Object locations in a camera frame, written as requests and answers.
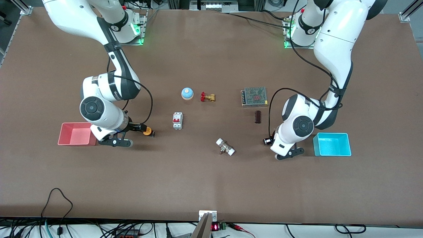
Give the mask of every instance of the blue plastic bin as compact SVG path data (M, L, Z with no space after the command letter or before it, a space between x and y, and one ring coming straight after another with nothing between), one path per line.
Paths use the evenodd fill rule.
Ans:
M315 156L351 156L347 133L317 133L313 145Z

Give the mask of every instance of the red plastic bin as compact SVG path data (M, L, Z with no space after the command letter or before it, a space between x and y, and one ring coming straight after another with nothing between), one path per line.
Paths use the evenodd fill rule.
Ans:
M58 145L95 146L96 137L90 130L89 122L65 122L60 129Z

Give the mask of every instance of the table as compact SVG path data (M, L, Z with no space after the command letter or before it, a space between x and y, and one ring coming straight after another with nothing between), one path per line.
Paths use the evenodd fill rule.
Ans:
M237 222L423 224L423 63L398 16L368 21L353 50L344 107L326 130L349 134L346 158L314 157L311 136L300 144L304 156L277 161L261 142L267 108L255 124L256 108L241 107L244 87L265 86L269 97L291 87L318 98L329 85L284 49L277 27L213 11L160 11L145 44L124 50L154 96L147 125L157 137L128 133L129 149L61 147L61 123L84 121L82 80L104 73L107 55L94 40L59 30L43 8L22 17L0 70L0 215L39 216L59 187L74 203L73 217L194 221L210 209ZM299 52L317 63L312 51ZM193 100L181 98L184 87ZM202 91L216 102L200 102ZM271 128L291 95L276 96ZM144 91L129 103L134 121L144 120L149 103ZM184 113L182 130L172 128L175 111ZM219 155L219 137L234 156ZM45 215L67 210L55 193Z

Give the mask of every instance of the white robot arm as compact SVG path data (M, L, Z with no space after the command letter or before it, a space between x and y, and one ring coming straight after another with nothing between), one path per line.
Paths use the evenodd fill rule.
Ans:
M91 131L99 142L129 147L132 141L124 139L129 130L154 136L151 128L143 123L133 123L126 112L113 104L133 99L140 92L138 76L120 45L140 34L135 30L135 18L139 18L139 14L123 10L117 0L43 0L43 4L57 27L69 34L100 42L115 65L115 71L87 77L82 83L80 112L92 124ZM90 4L103 18L93 12ZM122 133L123 137L117 138L116 133Z
M300 94L286 101L283 123L276 128L270 147L277 159L292 157L293 145L306 139L314 127L323 130L333 125L353 69L352 48L366 19L377 15L385 4L386 0L308 0L304 13L294 15L298 24L292 42L307 46L315 41L314 55L335 81L331 81L325 101L310 101ZM324 8L329 14L321 26Z

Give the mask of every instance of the wire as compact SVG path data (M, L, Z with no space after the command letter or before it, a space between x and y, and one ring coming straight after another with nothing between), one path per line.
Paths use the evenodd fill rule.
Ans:
M253 235L253 234L252 234L251 232L249 232L249 231L242 230L242 232L248 233L248 234L252 235L252 236L255 238L255 235Z
M129 102L129 99L126 100L125 106L124 106L124 108L122 108L122 111L125 110L126 106L128 105L128 102Z
M63 219L65 218L65 216L67 216L70 212L71 212L71 210L72 210L72 208L74 207L74 204L72 203L72 201L71 200L69 200L64 194L63 194L63 192L62 192L62 190L60 189L60 188L53 188L51 191L50 191L50 193L49 193L49 197L47 198L47 202L46 202L46 204L45 204L45 206L44 206L44 208L43 208L43 210L41 211L41 218L43 218L43 214L44 214L44 211L46 210L46 208L47 208L47 205L49 204L49 201L50 201L50 197L51 197L51 195L52 195L52 192L54 191L54 190L59 190L59 192L62 194L62 197L64 198L64 199L66 199L70 204L71 204L71 208L68 210L68 212L62 217L62 219L60 219L60 222L59 222L59 227L61 227L61 224L62 224L62 221L63 221Z
M49 226L47 225L47 219L44 221L44 226L46 227L46 231L47 231L47 234L49 235L49 237L53 238L53 236L52 236L52 234L49 230Z
M146 24L159 12L159 9L162 8L163 6L165 6L165 4L159 5L156 8L156 11L153 13L153 15L150 18L147 19Z
M142 88L144 88L148 92L148 94L150 95L150 100L151 100L150 112L148 113L147 119L145 119L145 121L143 121L141 124L146 123L148 121L148 119L150 119L151 113L153 111L153 95L151 94L150 90L148 88L146 88L144 85L142 85L140 82L135 81L131 78L118 76L118 75L115 75L115 77L123 78L123 79L129 80L129 81L132 81L134 83L137 83L138 85L140 85Z
M291 233L291 230L289 229L288 224L285 224L285 225L286 225L286 228L288 229L288 233L289 233L289 235L290 235L292 238L295 238L295 236Z
M69 236L70 236L71 238L74 238L74 237L72 236L72 233L71 233L71 231L69 230L69 227L68 227L68 225L67 225L67 224L65 224L65 225L66 225L66 230L68 230Z
M338 229L338 226L342 226L346 230L346 232L340 231ZM349 231L349 229L345 225L343 225L343 224L335 224L335 230L337 232L339 232L341 234L344 234L344 235L349 235L350 238L352 238L352 234L363 234L364 232L366 232L366 230L367 230L366 225L362 225L362 227L364 228L362 231Z
M156 223L153 223L153 229L154 229L154 238L157 238L157 234L156 234Z
M268 10L261 10L261 12L269 13L273 18L283 21L283 18L275 16L271 11Z
M288 29L287 26L277 25L277 24L273 24L273 23L270 23L270 22L263 22L263 21L260 21L260 20L256 20L256 19L253 19L253 18L249 18L249 17L245 17L245 16L241 16L241 15L236 15L236 14L230 14L230 13L227 13L227 14L231 15L231 16L241 17L241 18L251 20L251 21L254 21L254 22L259 22L259 23L266 24L266 25L272 25L272 26L277 26L277 27L280 27L280 28Z
M149 231L147 231L147 233L145 233L145 234L141 234L141 227L144 225L144 223L142 223L141 224L141 227L139 228L139 230L138 230L138 235L139 236L143 236L143 235L147 235L147 234L149 234L152 230L153 230L153 223L150 223L151 224L151 228L150 228L150 230Z
M109 57L109 60L107 61L107 67L106 67L107 72L109 72L109 66L110 66L110 57ZM127 78L127 77L123 77L123 76L117 76L117 75L114 75L114 77L124 78L126 80L129 80L129 81L132 81L134 83L137 83L137 84L139 84L141 87L143 87L148 92L148 94L150 95L150 99L151 99L151 108L150 108L150 113L148 114L147 119L142 124L146 123L148 121L148 119L150 118L151 112L153 110L153 96L151 95L150 91L146 87L144 87L144 85L142 85L141 83L139 83L139 82L137 82L137 81L135 81L133 79L130 79L130 78ZM128 103L129 103L129 100L126 100L125 106L122 108L122 111L125 110L125 108L128 105Z

